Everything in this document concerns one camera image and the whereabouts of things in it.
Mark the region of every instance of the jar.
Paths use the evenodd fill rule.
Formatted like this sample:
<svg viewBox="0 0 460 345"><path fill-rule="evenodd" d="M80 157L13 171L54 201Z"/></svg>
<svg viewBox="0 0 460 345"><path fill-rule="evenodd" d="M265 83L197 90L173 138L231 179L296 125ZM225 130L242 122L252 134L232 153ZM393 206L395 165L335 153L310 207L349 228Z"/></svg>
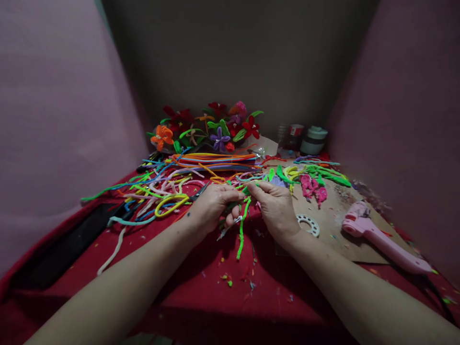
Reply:
<svg viewBox="0 0 460 345"><path fill-rule="evenodd" d="M327 133L327 130L321 127L311 126L302 140L301 154L306 156L320 153L326 142Z"/></svg>

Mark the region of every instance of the pipe cleaner flower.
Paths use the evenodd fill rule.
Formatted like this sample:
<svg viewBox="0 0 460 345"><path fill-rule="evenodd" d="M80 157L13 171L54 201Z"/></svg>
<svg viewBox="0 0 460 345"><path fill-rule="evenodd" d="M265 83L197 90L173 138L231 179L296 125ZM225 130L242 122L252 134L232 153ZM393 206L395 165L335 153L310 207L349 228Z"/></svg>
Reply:
<svg viewBox="0 0 460 345"><path fill-rule="evenodd" d="M220 148L220 151L225 151L225 143L230 141L229 136L222 135L222 128L217 129L217 135L211 134L211 140L214 141L214 150L217 151Z"/></svg>
<svg viewBox="0 0 460 345"><path fill-rule="evenodd" d="M157 135L154 137L150 138L150 141L152 143L157 143L157 149L158 151L161 151L163 149L164 143L166 144L174 144L173 140L173 132L166 126L157 126Z"/></svg>
<svg viewBox="0 0 460 345"><path fill-rule="evenodd" d="M186 137L189 137L190 138L190 141L195 145L197 146L198 144L196 143L196 140L195 140L195 137L197 138L206 138L206 136L202 136L202 135L198 135L198 134L195 134L197 131L197 129L193 128L193 124L191 125L190 127L190 130L187 131L187 133L184 133Z"/></svg>
<svg viewBox="0 0 460 345"><path fill-rule="evenodd" d="M207 133L207 121L208 121L208 120L213 120L213 121L216 120L213 116L208 115L208 114L206 114L206 113L203 113L203 116L201 116L201 117L195 117L195 119L198 119L198 120L200 120L200 121L204 121L204 122L205 122L206 133Z"/></svg>
<svg viewBox="0 0 460 345"><path fill-rule="evenodd" d="M169 105L166 105L163 107L163 111L171 118L170 120L168 119L169 121L180 121L181 119L190 123L194 121L190 109L184 109L175 113Z"/></svg>
<svg viewBox="0 0 460 345"><path fill-rule="evenodd" d="M163 119L160 121L160 124L168 122L170 130L173 132L184 132L188 129L188 125L185 123L193 123L194 121L193 116L190 113L190 109L181 110L175 113L170 106L166 105L163 107L163 111L170 117L170 119Z"/></svg>
<svg viewBox="0 0 460 345"><path fill-rule="evenodd" d="M216 116L219 116L220 113L224 113L225 115L227 114L225 112L225 109L227 108L225 104L213 102L213 103L208 103L208 106L212 108L212 110L214 110L214 113L216 114Z"/></svg>
<svg viewBox="0 0 460 345"><path fill-rule="evenodd" d="M260 134L257 132L260 126L259 124L254 124L254 116L250 115L248 122L243 122L243 127L246 129L246 133L244 134L245 139L249 138L251 135L254 135L256 139L260 138Z"/></svg>
<svg viewBox="0 0 460 345"><path fill-rule="evenodd" d="M239 131L243 129L242 125L238 125L236 123L231 124L230 126L230 135L234 138L238 134Z"/></svg>
<svg viewBox="0 0 460 345"><path fill-rule="evenodd" d="M229 111L230 121L229 124L240 124L246 118L246 106L243 102L236 103Z"/></svg>

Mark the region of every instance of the scissors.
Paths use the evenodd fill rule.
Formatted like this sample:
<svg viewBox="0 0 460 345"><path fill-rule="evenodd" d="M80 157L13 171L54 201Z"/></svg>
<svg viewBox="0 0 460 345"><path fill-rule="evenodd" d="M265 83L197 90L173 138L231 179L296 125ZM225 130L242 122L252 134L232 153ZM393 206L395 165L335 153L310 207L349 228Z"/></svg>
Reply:
<svg viewBox="0 0 460 345"><path fill-rule="evenodd" d="M195 202L198 197L200 195L202 195L202 193L205 191L206 187L210 184L211 181L209 181L207 184L205 184L195 195L192 195L192 196L188 196L188 195L173 195L173 196L169 196L167 198L164 198L158 205L157 205L157 208L155 209L155 216L157 216L157 218L159 217L164 217L164 216L167 216L169 215L170 213L174 212L174 210L176 210L178 207L182 206L183 204L185 204L187 201L189 200L192 200L193 202ZM182 199L181 201L179 201L177 204L175 204L173 207L171 207L169 210L167 210L166 212L163 212L163 213L160 213L160 210L161 210L161 207L164 205L164 204L167 204L168 202L170 202L171 200L175 200L175 199Z"/></svg>

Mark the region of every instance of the pink wall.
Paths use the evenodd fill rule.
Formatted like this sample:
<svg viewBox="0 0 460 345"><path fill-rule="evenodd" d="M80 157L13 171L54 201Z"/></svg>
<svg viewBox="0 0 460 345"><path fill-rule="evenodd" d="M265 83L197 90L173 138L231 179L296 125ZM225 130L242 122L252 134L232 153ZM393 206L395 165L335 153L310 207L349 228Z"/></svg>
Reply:
<svg viewBox="0 0 460 345"><path fill-rule="evenodd" d="M0 4L0 275L147 155L115 47L91 1Z"/></svg>
<svg viewBox="0 0 460 345"><path fill-rule="evenodd" d="M330 152L460 284L460 2L382 0L331 117Z"/></svg>

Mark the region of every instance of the hot glue gun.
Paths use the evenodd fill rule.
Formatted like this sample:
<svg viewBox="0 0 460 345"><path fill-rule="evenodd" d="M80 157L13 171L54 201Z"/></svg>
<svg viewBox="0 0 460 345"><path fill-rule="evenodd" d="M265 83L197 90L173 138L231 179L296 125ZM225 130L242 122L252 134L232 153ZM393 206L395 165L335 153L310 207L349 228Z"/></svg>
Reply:
<svg viewBox="0 0 460 345"><path fill-rule="evenodd" d="M342 229L354 237L364 236L399 267L412 274L431 272L431 266L390 240L369 218L370 209L363 201L354 203L342 222Z"/></svg>

